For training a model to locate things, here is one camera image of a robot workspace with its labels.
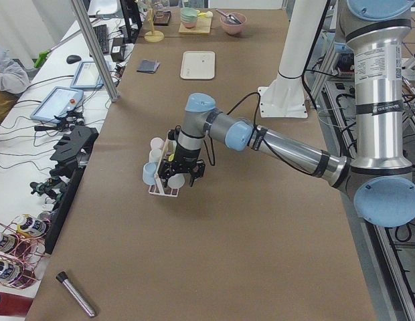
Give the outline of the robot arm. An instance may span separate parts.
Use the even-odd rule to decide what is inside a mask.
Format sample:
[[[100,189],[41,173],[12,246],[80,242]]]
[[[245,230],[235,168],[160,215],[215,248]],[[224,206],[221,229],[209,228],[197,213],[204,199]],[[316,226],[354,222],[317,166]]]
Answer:
[[[412,163],[402,149],[402,41],[411,29],[414,1],[340,1],[335,36],[354,55],[357,154],[333,156],[269,128],[232,118],[202,93],[189,96],[183,124],[168,134],[173,158],[157,170],[167,183],[177,174],[201,178],[205,137],[241,151],[259,150],[345,193],[357,214],[382,227],[415,218]]]

